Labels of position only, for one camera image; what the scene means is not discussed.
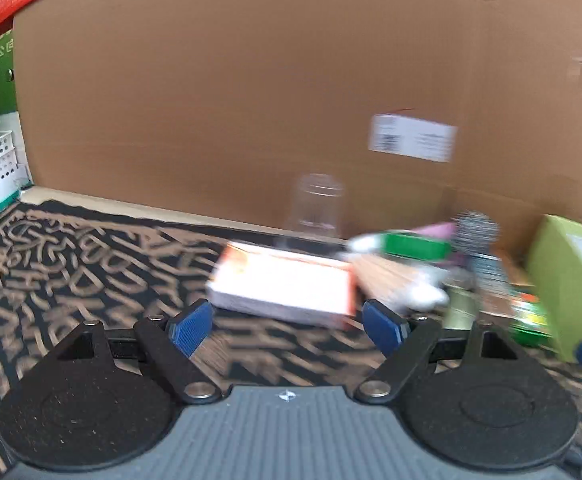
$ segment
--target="pink object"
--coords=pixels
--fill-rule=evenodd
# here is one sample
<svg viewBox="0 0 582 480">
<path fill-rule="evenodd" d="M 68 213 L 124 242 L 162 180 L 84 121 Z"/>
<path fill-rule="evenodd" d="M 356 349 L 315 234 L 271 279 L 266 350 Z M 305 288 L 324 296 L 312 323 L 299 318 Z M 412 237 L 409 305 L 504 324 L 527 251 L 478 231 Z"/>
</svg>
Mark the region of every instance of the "pink object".
<svg viewBox="0 0 582 480">
<path fill-rule="evenodd" d="M 417 229 L 411 229 L 412 232 L 429 238 L 438 240 L 450 240 L 455 235 L 455 224 L 453 222 L 442 222 L 440 224 L 425 225 Z"/>
</svg>

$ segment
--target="metal pivot screw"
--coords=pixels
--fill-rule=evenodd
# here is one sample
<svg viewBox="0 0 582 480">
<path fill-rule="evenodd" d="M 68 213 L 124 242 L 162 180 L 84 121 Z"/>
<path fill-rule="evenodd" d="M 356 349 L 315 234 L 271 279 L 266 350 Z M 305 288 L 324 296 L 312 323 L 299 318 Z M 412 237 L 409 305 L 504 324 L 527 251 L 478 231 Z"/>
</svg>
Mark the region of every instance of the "metal pivot screw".
<svg viewBox="0 0 582 480">
<path fill-rule="evenodd" d="M 366 381 L 360 385 L 360 393 L 367 397 L 386 397 L 391 387 L 384 381 Z"/>
<path fill-rule="evenodd" d="M 192 399 L 208 399 L 215 393 L 215 386 L 204 381 L 190 383 L 184 388 L 184 393 Z"/>
</svg>

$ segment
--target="lime green box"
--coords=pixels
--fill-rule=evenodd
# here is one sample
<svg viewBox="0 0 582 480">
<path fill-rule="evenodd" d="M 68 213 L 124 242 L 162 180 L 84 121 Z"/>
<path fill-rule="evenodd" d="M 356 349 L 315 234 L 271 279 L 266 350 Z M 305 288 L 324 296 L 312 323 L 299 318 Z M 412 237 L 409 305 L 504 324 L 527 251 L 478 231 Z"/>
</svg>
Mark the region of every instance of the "lime green box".
<svg viewBox="0 0 582 480">
<path fill-rule="evenodd" d="M 527 271 L 546 308 L 556 350 L 574 362 L 582 342 L 582 224 L 547 216 L 529 252 Z"/>
</svg>

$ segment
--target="clear plastic cup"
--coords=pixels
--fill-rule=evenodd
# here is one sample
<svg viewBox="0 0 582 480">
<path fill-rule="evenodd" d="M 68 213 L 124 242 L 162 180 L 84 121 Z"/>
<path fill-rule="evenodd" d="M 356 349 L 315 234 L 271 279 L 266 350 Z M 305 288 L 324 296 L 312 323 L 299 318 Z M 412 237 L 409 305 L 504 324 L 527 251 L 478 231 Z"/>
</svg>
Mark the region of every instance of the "clear plastic cup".
<svg viewBox="0 0 582 480">
<path fill-rule="evenodd" d="M 340 236 L 340 209 L 344 187 L 327 174 L 311 173 L 299 179 L 286 228 L 317 237 Z"/>
</svg>

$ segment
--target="black round disc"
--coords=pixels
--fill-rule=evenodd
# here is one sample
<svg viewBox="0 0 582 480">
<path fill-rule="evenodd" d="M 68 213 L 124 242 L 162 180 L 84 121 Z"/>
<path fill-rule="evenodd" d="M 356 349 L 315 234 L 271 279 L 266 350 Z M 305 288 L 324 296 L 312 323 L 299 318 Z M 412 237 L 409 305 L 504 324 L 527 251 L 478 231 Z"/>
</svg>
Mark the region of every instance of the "black round disc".
<svg viewBox="0 0 582 480">
<path fill-rule="evenodd" d="M 484 470 L 551 463 L 566 451 L 578 426 L 572 399 L 553 379 L 504 360 L 463 365 L 420 381 L 402 413 L 433 452 Z"/>
<path fill-rule="evenodd" d="M 18 384 L 0 404 L 0 437 L 23 462 L 58 471 L 110 466 L 152 447 L 170 424 L 170 399 L 148 378 L 89 360 L 55 371 Z"/>
</svg>

